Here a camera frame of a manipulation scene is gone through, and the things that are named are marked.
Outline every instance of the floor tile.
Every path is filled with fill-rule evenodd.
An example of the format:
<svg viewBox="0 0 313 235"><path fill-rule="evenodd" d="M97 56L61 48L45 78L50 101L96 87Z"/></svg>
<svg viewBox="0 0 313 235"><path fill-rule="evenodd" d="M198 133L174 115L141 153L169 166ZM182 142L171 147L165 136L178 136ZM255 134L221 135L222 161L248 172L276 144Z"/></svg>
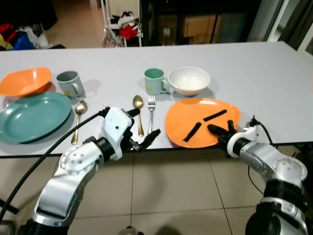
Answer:
<svg viewBox="0 0 313 235"><path fill-rule="evenodd" d="M255 213L254 207L225 209L233 235L244 235L246 224Z"/></svg>
<svg viewBox="0 0 313 235"><path fill-rule="evenodd" d="M2 200L5 201L8 198L13 188L36 160L37 158L0 160L0 198ZM7 211L4 219L22 221L31 216L31 207L34 206L34 201L51 178L56 162L57 158L47 158L29 176L11 203L20 212L14 215Z"/></svg>
<svg viewBox="0 0 313 235"><path fill-rule="evenodd" d="M76 218L131 214L133 153L110 161L87 184Z"/></svg>
<svg viewBox="0 0 313 235"><path fill-rule="evenodd" d="M135 154L133 213L223 208L204 150Z"/></svg>
<svg viewBox="0 0 313 235"><path fill-rule="evenodd" d="M219 149L207 150L214 177L225 208L255 206L263 197L248 178L247 165L240 159L225 157ZM255 185L264 191L261 176L250 169Z"/></svg>
<svg viewBox="0 0 313 235"><path fill-rule="evenodd" d="M279 150L283 153L283 154L285 154L285 155L287 155L287 156L292 156L292 155L294 155L294 153L299 153L300 151L298 150L298 149L296 149L294 146L292 146L292 145L287 145L287 146L280 146L279 147Z"/></svg>
<svg viewBox="0 0 313 235"><path fill-rule="evenodd" d="M16 231L15 234L17 234L17 231L19 230L20 225L26 223L26 221L12 221L12 222L15 225L15 231ZM8 235L8 234L10 234L10 232L11 232L11 230L10 230L9 226L2 225L2 224L0 225L0 234L1 235Z"/></svg>
<svg viewBox="0 0 313 235"><path fill-rule="evenodd" d="M68 235L116 235L130 224L131 216L75 219Z"/></svg>
<svg viewBox="0 0 313 235"><path fill-rule="evenodd" d="M53 1L58 21L46 30L49 43L63 44L66 48L102 47L104 20L102 8L82 3Z"/></svg>
<svg viewBox="0 0 313 235"><path fill-rule="evenodd" d="M230 235L223 209L132 216L132 226L145 235Z"/></svg>

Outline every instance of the gold spoon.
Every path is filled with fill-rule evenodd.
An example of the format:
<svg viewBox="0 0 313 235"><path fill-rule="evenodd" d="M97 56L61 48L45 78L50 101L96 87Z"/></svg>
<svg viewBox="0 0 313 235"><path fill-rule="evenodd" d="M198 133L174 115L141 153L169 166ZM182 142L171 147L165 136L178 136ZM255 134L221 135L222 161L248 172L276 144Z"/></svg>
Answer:
<svg viewBox="0 0 313 235"><path fill-rule="evenodd" d="M75 113L78 115L76 126L79 124L80 116L87 111L88 107L85 101L81 100L76 104ZM78 140L78 129L74 132L71 144L77 144Z"/></svg>
<svg viewBox="0 0 313 235"><path fill-rule="evenodd" d="M133 106L136 109L141 109L143 107L143 100L142 100L141 96L135 95L135 97L133 99ZM140 116L140 114L138 116L138 120L139 120L138 135L140 137L143 137L144 136L144 132L143 132L143 128L142 128L142 125L141 125L141 116Z"/></svg>

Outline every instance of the teal plate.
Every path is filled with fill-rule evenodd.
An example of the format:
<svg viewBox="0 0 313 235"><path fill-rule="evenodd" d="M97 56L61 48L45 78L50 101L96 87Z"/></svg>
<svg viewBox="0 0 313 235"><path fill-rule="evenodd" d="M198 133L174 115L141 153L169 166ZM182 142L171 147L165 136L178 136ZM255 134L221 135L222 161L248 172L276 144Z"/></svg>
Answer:
<svg viewBox="0 0 313 235"><path fill-rule="evenodd" d="M36 140L63 124L70 111L69 98L57 92L19 99L0 113L0 141L22 143Z"/></svg>

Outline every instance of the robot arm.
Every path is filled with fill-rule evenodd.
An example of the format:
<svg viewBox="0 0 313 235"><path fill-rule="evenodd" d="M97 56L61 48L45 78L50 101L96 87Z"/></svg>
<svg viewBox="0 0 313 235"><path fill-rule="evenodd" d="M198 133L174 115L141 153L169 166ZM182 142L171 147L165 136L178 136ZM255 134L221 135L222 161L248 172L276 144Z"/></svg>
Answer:
<svg viewBox="0 0 313 235"><path fill-rule="evenodd" d="M138 144L131 139L130 129L133 116L139 114L139 110L107 109L100 138L91 137L83 145L62 154L56 172L37 201L32 220L20 228L20 235L66 235L83 199L85 186L97 170L109 160L119 160L122 153L132 147L139 152L144 150L160 133L155 130Z"/></svg>
<svg viewBox="0 0 313 235"><path fill-rule="evenodd" d="M246 226L246 235L307 235L302 181L308 172L304 164L270 144L255 141L256 126L237 132L228 121L228 131L215 125L208 129L218 136L222 149L240 158L266 182L264 197Z"/></svg>

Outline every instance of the clothes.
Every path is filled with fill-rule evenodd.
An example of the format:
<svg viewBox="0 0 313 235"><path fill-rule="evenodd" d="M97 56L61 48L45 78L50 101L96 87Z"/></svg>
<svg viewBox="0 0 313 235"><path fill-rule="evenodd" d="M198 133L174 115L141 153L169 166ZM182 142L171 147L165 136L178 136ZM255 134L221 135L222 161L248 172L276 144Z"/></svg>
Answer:
<svg viewBox="0 0 313 235"><path fill-rule="evenodd" d="M134 25L134 26L127 25L125 28L121 28L119 30L119 35L124 37L126 40L134 38L134 37L136 37L136 35L138 33L138 29L133 30L133 28L135 28L135 27L136 27L136 25Z"/></svg>
<svg viewBox="0 0 313 235"><path fill-rule="evenodd" d="M133 16L123 16L118 20L117 24L119 28L125 28L128 24L131 24L133 22L134 22Z"/></svg>
<svg viewBox="0 0 313 235"><path fill-rule="evenodd" d="M6 41L3 39L3 37L2 37L1 34L0 34L0 46L1 46L1 47L4 47L4 48L7 49L7 50L12 50L12 49L13 49L12 45L11 45L10 43L6 42Z"/></svg>
<svg viewBox="0 0 313 235"><path fill-rule="evenodd" d="M16 41L19 39L19 34L17 33L11 40L10 40L10 44L12 45L12 47L15 47L15 43Z"/></svg>
<svg viewBox="0 0 313 235"><path fill-rule="evenodd" d="M124 11L122 17L124 16L134 16L134 13L132 11Z"/></svg>
<svg viewBox="0 0 313 235"><path fill-rule="evenodd" d="M42 28L41 24L20 27L19 31L27 33L28 39L36 49L49 48L49 43L45 38L44 29Z"/></svg>
<svg viewBox="0 0 313 235"><path fill-rule="evenodd" d="M35 47L28 39L27 33L18 32L19 39L15 43L14 50L34 50Z"/></svg>
<svg viewBox="0 0 313 235"><path fill-rule="evenodd" d="M111 22L112 24L116 24L119 19L120 19L119 16L112 16L112 18L110 19L110 22Z"/></svg>
<svg viewBox="0 0 313 235"><path fill-rule="evenodd" d="M0 34L6 42L10 43L11 40L17 35L17 32L15 31L13 25L3 23L0 25Z"/></svg>

